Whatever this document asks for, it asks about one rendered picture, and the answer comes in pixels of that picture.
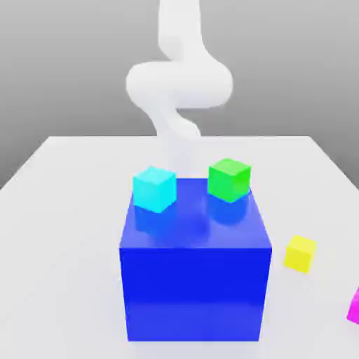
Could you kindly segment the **small cyan cube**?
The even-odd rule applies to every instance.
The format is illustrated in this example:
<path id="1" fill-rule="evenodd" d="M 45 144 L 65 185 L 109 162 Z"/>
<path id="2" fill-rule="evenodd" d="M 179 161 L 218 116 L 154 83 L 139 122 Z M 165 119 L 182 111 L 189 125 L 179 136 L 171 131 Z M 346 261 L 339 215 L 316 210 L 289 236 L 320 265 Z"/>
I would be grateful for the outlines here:
<path id="1" fill-rule="evenodd" d="M 133 177 L 133 203 L 142 209 L 162 213 L 177 199 L 176 174 L 149 166 Z"/>

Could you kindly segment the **small green cube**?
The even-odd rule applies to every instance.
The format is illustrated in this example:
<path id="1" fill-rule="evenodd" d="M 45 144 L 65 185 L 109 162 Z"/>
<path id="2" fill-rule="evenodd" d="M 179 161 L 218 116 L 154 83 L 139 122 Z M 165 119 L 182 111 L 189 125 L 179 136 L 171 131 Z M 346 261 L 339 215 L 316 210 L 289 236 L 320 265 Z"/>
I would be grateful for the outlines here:
<path id="1" fill-rule="evenodd" d="M 233 203 L 250 192 L 251 166 L 223 158 L 208 169 L 208 193 Z"/>

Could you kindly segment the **small yellow cube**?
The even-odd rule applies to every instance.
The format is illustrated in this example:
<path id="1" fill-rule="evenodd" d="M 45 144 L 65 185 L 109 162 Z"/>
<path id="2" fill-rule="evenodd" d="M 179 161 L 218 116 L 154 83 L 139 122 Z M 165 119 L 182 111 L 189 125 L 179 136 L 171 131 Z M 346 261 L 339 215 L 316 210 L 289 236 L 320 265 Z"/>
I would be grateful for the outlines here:
<path id="1" fill-rule="evenodd" d="M 317 242 L 302 236 L 293 236 L 286 247 L 284 265 L 301 273 L 308 273 L 316 249 Z"/>

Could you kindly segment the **small magenta cube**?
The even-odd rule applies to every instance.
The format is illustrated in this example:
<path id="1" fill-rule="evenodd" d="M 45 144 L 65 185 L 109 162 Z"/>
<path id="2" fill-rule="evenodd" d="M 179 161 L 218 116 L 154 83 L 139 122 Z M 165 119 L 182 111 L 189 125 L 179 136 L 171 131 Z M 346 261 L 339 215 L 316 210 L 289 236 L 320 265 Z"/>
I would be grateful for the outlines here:
<path id="1" fill-rule="evenodd" d="M 351 300 L 346 319 L 359 325 L 359 287 Z"/>

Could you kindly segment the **large blue box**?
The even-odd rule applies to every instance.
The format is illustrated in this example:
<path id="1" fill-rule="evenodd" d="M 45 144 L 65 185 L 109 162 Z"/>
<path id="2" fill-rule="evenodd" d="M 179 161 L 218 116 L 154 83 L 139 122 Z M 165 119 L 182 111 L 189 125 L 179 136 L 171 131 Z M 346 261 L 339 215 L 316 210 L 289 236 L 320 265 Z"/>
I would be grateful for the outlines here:
<path id="1" fill-rule="evenodd" d="M 156 214 L 128 207 L 119 246 L 130 341 L 257 341 L 272 246 L 255 197 L 227 203 L 177 181 Z"/>

